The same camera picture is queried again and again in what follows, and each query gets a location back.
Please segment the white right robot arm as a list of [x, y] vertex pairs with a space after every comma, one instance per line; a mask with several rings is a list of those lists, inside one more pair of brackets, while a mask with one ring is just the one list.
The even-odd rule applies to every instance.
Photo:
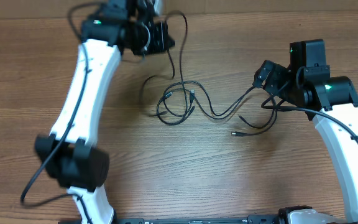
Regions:
[[332, 77], [324, 40], [290, 44], [290, 64], [265, 60], [253, 86], [281, 101], [275, 111], [301, 111], [325, 143], [341, 186], [346, 222], [358, 223], [358, 94], [350, 78]]

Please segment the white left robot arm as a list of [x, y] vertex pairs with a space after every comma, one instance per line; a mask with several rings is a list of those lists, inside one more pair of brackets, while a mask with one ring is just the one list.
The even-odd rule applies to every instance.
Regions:
[[146, 56], [174, 46], [160, 1], [97, 2], [74, 33], [78, 59], [62, 111], [48, 136], [35, 140], [40, 170], [57, 180], [80, 212], [81, 223], [113, 223], [104, 182], [109, 154], [97, 148], [98, 126], [110, 82], [125, 49]]

